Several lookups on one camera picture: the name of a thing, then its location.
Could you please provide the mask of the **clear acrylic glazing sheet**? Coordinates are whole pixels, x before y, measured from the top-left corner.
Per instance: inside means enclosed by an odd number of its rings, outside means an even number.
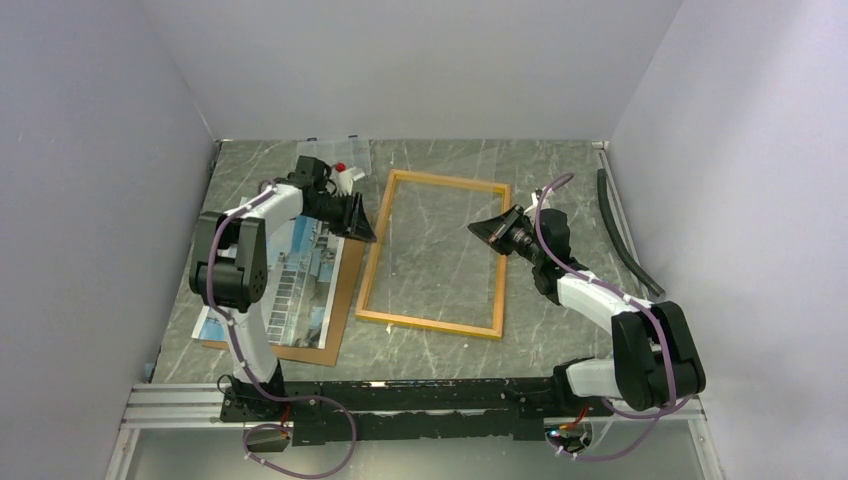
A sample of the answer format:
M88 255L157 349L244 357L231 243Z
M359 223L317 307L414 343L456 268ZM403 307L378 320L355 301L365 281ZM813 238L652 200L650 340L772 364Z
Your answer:
M375 167L495 179L498 151L487 140L395 140L373 145ZM396 184L368 306L404 316L486 326L496 265L471 234L471 222L494 216L499 195L413 183Z

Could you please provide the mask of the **yellow wooden picture frame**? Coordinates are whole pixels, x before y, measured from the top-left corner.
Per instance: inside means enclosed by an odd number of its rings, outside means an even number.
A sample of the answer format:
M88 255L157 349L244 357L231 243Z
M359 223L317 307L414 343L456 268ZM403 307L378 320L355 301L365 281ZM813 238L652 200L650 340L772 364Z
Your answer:
M361 320L382 322L387 325L391 324L403 327L433 330L449 334L478 337L487 340L500 340L503 337L504 332L506 301L507 260L504 256L501 256L497 260L495 268L494 306L491 327L471 326L441 320L378 312L367 308L371 296L371 290L375 281L379 256L383 245L388 239L388 224L393 207L394 195L397 191L397 187L403 182L498 194L501 198L502 211L505 211L512 206L512 188L510 185L505 183L392 169L388 174L386 188L383 193L381 207L377 216L377 225L375 228L376 242L371 245L368 253L361 287L355 305L355 316Z

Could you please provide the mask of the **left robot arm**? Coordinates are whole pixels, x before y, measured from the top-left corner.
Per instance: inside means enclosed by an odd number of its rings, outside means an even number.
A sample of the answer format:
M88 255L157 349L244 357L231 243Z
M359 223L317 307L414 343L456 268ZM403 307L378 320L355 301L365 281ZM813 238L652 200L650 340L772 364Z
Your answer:
M234 362L233 388L247 395L247 407L260 419L278 417L287 401L260 305L269 280L268 235L304 216L337 237L375 242L363 197L354 189L364 176L358 167L301 156L293 171L262 181L243 204L198 219L189 288L220 318Z

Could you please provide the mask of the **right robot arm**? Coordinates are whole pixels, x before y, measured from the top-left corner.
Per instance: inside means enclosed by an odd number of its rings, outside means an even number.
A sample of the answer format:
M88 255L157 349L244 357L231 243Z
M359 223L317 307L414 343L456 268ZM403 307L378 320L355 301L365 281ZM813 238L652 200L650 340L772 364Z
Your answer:
M545 208L532 220L515 205L468 230L502 256L531 266L536 290L591 320L612 340L607 359L581 358L555 367L550 401L564 415L588 399L615 399L635 411L670 407L706 388L706 374L682 308L654 303L608 285L571 254L564 212Z

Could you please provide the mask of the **building photo print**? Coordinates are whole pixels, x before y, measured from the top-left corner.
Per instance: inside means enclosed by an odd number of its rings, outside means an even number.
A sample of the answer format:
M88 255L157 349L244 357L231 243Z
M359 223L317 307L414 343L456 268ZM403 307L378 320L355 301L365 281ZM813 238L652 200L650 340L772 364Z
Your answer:
M323 223L300 216L271 234L270 279L260 302L273 346L326 346L344 240Z

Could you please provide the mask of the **brown backing board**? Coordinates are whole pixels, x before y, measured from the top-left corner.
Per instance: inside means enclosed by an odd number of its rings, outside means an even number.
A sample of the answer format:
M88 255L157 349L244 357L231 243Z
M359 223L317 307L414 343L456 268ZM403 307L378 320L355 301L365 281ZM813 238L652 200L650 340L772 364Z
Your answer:
M273 346L270 344L275 357L281 360L330 367L337 363L364 250L364 243L345 240L343 249L340 251L340 265L336 268L338 278L326 346L323 349L317 349Z

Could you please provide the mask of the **clear plastic organizer box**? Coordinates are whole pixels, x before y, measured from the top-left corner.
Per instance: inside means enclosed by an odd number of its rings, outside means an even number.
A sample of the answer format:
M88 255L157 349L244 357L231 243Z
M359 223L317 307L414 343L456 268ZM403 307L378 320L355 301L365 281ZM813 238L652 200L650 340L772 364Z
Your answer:
M370 142L358 136L300 141L296 145L296 156L315 157L330 165L343 163L346 167L360 168L366 175L372 174Z

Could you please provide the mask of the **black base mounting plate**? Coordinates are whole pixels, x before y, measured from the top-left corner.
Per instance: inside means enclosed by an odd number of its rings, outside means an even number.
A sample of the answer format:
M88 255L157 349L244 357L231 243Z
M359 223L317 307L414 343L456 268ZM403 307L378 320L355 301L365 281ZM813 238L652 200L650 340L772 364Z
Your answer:
M538 440L558 423L607 419L596 397L572 393L551 377L290 381L288 401L273 402L254 387L223 389L225 424L287 421L297 446L330 442L509 437Z

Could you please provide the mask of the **aluminium rail frame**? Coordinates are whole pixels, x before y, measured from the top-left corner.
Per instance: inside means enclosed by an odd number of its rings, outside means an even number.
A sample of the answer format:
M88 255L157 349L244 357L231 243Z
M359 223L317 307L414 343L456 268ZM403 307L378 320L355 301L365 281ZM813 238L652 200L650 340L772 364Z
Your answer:
M611 414L558 423L538 440L509 437L377 440L297 446L285 420L220 418L223 389L140 384L127 400L111 479L721 479L698 400L657 421Z

